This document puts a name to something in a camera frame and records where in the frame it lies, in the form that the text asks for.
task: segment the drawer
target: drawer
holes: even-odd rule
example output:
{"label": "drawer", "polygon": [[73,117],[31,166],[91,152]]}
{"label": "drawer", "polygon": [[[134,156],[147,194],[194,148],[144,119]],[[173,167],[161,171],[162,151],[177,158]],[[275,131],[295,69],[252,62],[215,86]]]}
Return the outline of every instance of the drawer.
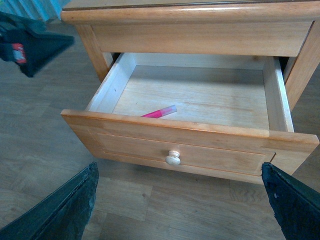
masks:
{"label": "drawer", "polygon": [[61,115],[98,158],[251,183],[263,162],[292,174],[319,144],[294,132],[276,57],[122,53],[86,110]]}

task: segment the pink highlighter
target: pink highlighter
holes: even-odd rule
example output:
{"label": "pink highlighter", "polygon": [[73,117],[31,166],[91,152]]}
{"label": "pink highlighter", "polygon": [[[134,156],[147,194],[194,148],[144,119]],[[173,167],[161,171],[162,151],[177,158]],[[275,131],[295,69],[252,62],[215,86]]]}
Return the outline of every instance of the pink highlighter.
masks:
{"label": "pink highlighter", "polygon": [[176,105],[172,105],[172,106],[168,106],[166,108],[162,108],[160,110],[153,111],[148,114],[142,115],[141,117],[158,119],[163,116],[175,113],[176,111],[177,111]]}

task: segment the drawer knob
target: drawer knob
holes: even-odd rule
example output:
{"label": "drawer knob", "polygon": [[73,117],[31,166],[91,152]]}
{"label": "drawer knob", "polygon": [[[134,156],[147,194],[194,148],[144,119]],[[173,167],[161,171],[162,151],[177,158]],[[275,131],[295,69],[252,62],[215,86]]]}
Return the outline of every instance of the drawer knob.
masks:
{"label": "drawer knob", "polygon": [[169,165],[179,165],[180,159],[179,159],[180,153],[178,151],[169,151],[169,156],[165,157],[165,161]]}

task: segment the drawer opening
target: drawer opening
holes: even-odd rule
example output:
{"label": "drawer opening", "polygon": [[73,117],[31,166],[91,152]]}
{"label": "drawer opening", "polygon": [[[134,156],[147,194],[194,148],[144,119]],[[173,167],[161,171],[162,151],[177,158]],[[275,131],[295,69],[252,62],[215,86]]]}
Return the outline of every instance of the drawer opening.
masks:
{"label": "drawer opening", "polygon": [[86,111],[293,132],[276,57],[122,53]]}

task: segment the laminate flooring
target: laminate flooring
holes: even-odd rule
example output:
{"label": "laminate flooring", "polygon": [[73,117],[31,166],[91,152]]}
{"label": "laminate flooring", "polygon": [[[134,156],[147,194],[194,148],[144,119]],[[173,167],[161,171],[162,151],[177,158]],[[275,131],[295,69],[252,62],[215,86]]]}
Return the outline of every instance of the laminate flooring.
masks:
{"label": "laminate flooring", "polygon": [[[92,161],[99,183],[84,240],[284,240],[262,185],[94,158],[60,116],[84,110],[100,82],[75,44],[34,78],[0,61],[0,228]],[[296,132],[320,136],[320,67],[292,112]],[[320,191],[320,148],[293,174]]]}

